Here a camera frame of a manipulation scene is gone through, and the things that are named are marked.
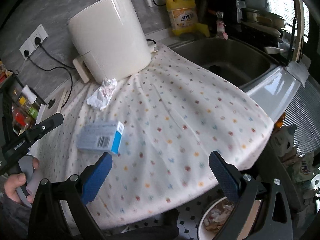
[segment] person's leg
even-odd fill
[[[137,228],[119,235],[107,236],[107,240],[173,240],[179,235],[177,227],[179,212],[172,209],[164,213],[164,225]]]

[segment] wall socket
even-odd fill
[[[36,30],[30,35],[29,38],[27,38],[27,40],[20,47],[20,52],[25,60],[28,59],[24,56],[25,50],[28,50],[29,55],[31,55],[39,47],[39,45],[35,44],[35,37],[39,37],[41,39],[41,43],[48,37],[48,34],[43,28],[42,24],[40,24],[38,28],[36,28]]]

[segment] finger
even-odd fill
[[[38,169],[39,166],[40,166],[40,161],[39,161],[36,157],[33,157],[33,159],[32,159],[32,166],[33,166],[35,169]]]
[[[29,195],[29,196],[27,196],[27,200],[29,201],[29,203],[33,203],[33,201],[34,201],[34,197],[33,196],[31,196],[31,195]]]
[[[22,186],[26,182],[26,176],[24,173],[12,174],[4,183],[4,191],[8,198],[17,203],[21,203],[21,199],[16,192],[17,187]]]

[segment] stainless steel sink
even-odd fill
[[[207,38],[170,47],[191,62],[243,89],[279,63],[268,54],[237,40]]]

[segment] box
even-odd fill
[[[77,148],[118,154],[124,125],[119,121],[95,122],[82,128]]]

